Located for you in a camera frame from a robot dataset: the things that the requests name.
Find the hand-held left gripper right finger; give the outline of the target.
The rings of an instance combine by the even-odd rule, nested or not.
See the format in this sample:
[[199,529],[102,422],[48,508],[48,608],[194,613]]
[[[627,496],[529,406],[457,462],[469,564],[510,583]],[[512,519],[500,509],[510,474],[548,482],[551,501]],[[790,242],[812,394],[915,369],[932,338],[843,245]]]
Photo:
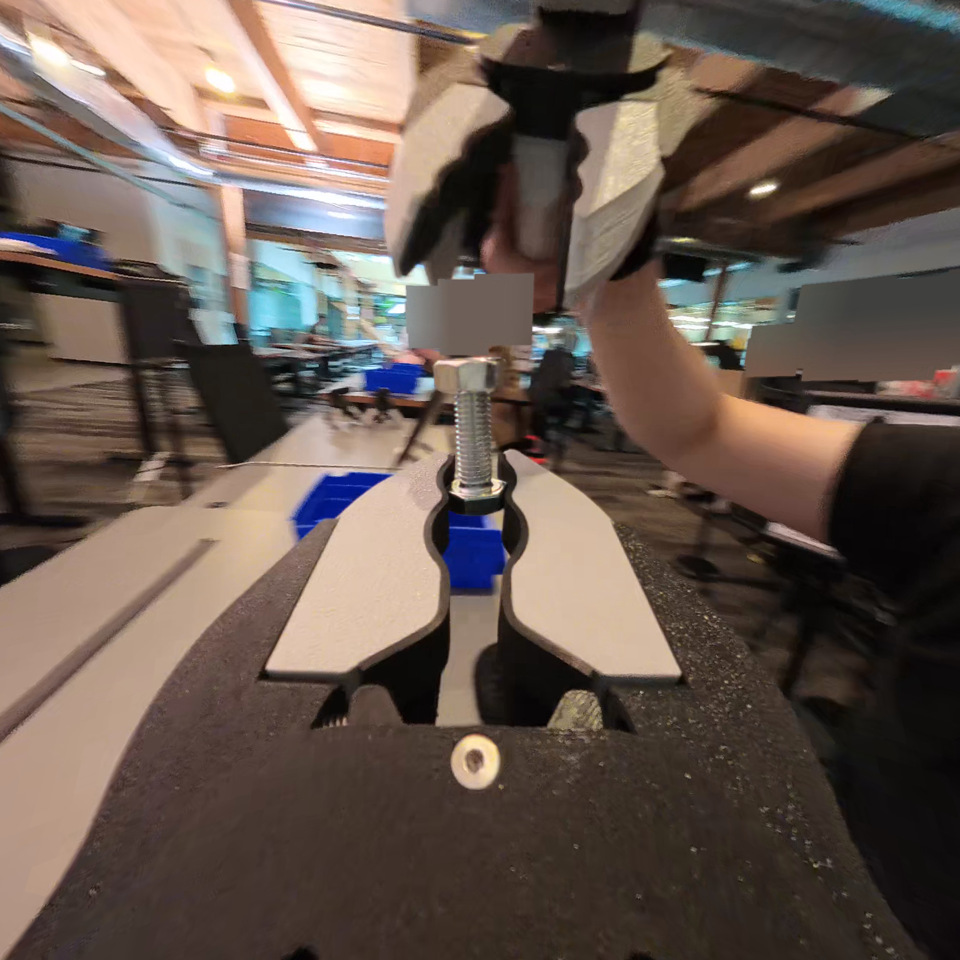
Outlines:
[[682,670],[610,517],[517,450],[508,505],[519,523],[501,597],[522,637],[608,686],[675,685]]

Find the silver hex bolt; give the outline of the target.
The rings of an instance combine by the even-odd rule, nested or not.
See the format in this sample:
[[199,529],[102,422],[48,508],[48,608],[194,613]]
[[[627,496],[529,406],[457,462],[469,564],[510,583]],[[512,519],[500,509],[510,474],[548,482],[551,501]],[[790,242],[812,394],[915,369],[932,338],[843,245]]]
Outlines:
[[453,481],[469,488],[484,487],[498,479],[492,397],[499,376],[500,364],[492,356],[441,359],[434,365],[435,387],[451,399],[454,407]]

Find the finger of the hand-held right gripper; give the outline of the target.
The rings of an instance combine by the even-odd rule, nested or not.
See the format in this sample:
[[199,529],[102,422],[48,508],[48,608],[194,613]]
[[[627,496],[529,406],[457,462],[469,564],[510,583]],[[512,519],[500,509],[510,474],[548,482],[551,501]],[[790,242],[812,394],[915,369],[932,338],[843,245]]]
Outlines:
[[477,260],[493,219],[516,112],[483,85],[455,82],[407,125],[385,197],[385,245],[402,278],[448,280]]
[[572,116],[564,299],[612,279],[642,239],[665,175],[660,138],[655,101],[622,99]]

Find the person's right hand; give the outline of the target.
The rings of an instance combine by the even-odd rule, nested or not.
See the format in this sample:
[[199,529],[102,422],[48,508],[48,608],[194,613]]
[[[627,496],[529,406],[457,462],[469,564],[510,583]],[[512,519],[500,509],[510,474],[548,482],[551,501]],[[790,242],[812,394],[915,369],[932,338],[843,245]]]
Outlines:
[[[661,219],[655,214],[640,238],[627,253],[623,263],[606,280],[620,282],[641,271],[657,255],[662,235]],[[553,254],[535,259],[521,253],[513,239],[513,229],[505,224],[493,225],[481,246],[481,261],[488,274],[532,275],[534,278],[533,312],[557,312],[559,256]]]

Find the black fabric chair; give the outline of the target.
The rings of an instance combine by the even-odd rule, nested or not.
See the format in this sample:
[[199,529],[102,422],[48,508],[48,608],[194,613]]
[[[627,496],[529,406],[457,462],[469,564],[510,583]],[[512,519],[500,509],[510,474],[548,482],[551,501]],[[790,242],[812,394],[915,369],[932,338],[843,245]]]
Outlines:
[[174,341],[174,346],[187,364],[226,462],[250,461],[290,431],[270,378],[246,343]]

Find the person's right forearm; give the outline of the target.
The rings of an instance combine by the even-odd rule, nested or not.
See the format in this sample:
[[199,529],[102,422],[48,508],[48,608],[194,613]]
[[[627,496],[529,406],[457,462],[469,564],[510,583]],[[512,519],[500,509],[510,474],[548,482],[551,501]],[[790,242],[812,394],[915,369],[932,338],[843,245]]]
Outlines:
[[660,279],[649,262],[583,307],[619,426],[669,471],[826,544],[835,483],[860,426],[726,394],[669,320]]

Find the blue plastic divided bin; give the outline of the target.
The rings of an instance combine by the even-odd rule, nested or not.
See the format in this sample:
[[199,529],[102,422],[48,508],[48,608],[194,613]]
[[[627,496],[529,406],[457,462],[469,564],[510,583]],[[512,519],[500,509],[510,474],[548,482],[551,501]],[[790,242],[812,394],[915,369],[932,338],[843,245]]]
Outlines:
[[[291,515],[296,537],[301,540],[320,522],[338,518],[366,492],[392,476],[379,471],[323,474]],[[455,511],[449,514],[448,527],[442,556],[451,590],[491,592],[507,563],[500,529],[486,515]]]

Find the silver hex nut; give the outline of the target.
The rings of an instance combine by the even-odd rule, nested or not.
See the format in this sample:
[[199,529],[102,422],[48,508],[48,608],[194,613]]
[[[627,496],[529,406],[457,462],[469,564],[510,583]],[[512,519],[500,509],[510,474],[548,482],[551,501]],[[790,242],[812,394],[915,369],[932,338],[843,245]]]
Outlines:
[[505,484],[495,479],[486,486],[468,487],[454,480],[448,490],[448,509],[468,517],[483,517],[503,509]]

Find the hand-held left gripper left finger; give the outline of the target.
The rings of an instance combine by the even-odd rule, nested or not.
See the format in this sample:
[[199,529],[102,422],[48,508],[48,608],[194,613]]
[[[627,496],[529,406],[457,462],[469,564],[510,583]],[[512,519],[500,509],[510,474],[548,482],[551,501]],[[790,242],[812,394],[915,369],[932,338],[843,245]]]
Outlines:
[[337,518],[265,663],[276,681],[354,686],[431,642],[449,645],[448,454],[414,462]]

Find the blue storage bin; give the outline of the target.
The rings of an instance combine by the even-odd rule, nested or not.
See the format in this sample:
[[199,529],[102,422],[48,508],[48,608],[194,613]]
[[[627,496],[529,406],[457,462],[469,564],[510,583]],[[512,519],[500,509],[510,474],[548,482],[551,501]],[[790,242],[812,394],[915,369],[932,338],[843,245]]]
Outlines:
[[364,371],[364,391],[371,394],[388,391],[411,397],[418,393],[424,375],[424,367],[416,364],[396,363],[369,368]]

